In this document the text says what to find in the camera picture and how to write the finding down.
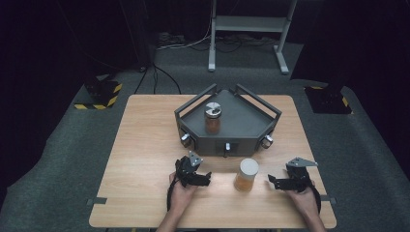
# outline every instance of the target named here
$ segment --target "jar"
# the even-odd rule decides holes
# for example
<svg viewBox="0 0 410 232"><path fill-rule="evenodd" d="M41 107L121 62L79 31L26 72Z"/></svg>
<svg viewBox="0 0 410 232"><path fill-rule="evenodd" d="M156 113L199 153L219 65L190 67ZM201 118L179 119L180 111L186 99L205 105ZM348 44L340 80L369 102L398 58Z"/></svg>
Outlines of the jar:
<svg viewBox="0 0 410 232"><path fill-rule="evenodd" d="M216 102L209 102L205 105L205 130L208 133L218 133L220 131L220 115L222 108Z"/></svg>
<svg viewBox="0 0 410 232"><path fill-rule="evenodd" d="M250 191L258 171L259 164L256 160L249 158L242 160L235 178L235 188L239 191Z"/></svg>

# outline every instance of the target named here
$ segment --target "pentagonal box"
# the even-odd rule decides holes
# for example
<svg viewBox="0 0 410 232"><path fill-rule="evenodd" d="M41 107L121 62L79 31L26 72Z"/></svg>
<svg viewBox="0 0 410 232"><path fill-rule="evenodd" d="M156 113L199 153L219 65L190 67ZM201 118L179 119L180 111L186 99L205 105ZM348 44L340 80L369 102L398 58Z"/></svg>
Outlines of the pentagonal box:
<svg viewBox="0 0 410 232"><path fill-rule="evenodd" d="M211 109L221 110L218 118L211 118L218 120L211 124L216 130L209 130L207 122L210 105L220 105ZM260 147L268 149L280 115L240 84L235 90L218 90L213 84L175 110L181 143L200 156L250 157Z"/></svg>

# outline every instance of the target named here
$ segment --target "metal handle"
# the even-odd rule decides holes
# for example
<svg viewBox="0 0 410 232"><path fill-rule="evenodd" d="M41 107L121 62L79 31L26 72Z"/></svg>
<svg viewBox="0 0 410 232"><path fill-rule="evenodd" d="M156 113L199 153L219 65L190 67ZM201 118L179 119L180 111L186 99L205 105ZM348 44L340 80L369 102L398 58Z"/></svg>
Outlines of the metal handle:
<svg viewBox="0 0 410 232"><path fill-rule="evenodd" d="M268 149L273 143L274 139L269 134L267 134L260 142L260 146L265 149Z"/></svg>
<svg viewBox="0 0 410 232"><path fill-rule="evenodd" d="M257 100L259 103L261 103L263 106L269 108L270 110L272 110L277 116L275 117L276 121L279 120L280 115L281 115L281 111L278 110L277 108L275 108L273 105L269 104L267 101L261 99L259 96L255 95L253 92L251 92L250 90L248 90L247 88L245 88L244 86L242 86L241 84L237 84L236 85L236 89L235 89L235 94L237 96L239 95L239 91L242 91L244 93L246 93L247 95L251 96L253 99Z"/></svg>
<svg viewBox="0 0 410 232"><path fill-rule="evenodd" d="M202 93L196 95L194 98L192 98L191 100L187 101L185 104L181 105L181 107L177 108L175 110L175 118L176 119L180 119L180 113L188 108L191 104L193 104L194 102L198 101L199 99L201 99L202 97L204 97L206 94L208 94L209 92L211 92L213 94L215 94L217 92L217 84L212 84L210 87L208 87L206 90L204 90Z"/></svg>
<svg viewBox="0 0 410 232"><path fill-rule="evenodd" d="M190 146L191 140L190 140L190 135L188 133L184 134L181 137L181 143L184 145L185 148L188 148Z"/></svg>

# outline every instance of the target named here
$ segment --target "white lid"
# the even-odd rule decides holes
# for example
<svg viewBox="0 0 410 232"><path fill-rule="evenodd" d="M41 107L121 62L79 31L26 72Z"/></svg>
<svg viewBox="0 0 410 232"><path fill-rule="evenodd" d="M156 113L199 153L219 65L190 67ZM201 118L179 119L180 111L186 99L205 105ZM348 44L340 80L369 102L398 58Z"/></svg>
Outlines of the white lid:
<svg viewBox="0 0 410 232"><path fill-rule="evenodd" d="M241 173L244 177L252 178L259 170L259 164L255 159L246 158L241 161Z"/></svg>

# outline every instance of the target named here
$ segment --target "glass jar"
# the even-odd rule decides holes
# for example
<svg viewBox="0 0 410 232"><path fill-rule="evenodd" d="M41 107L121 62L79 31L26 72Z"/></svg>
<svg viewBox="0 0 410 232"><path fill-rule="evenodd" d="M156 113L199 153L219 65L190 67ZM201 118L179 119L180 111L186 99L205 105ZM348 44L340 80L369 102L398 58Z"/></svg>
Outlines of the glass jar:
<svg viewBox="0 0 410 232"><path fill-rule="evenodd" d="M259 164L256 160L249 158L242 160L235 178L235 188L239 191L251 191L258 171Z"/></svg>
<svg viewBox="0 0 410 232"><path fill-rule="evenodd" d="M216 102L209 102L205 105L205 129L208 133L218 133L220 131L220 115L222 108Z"/></svg>

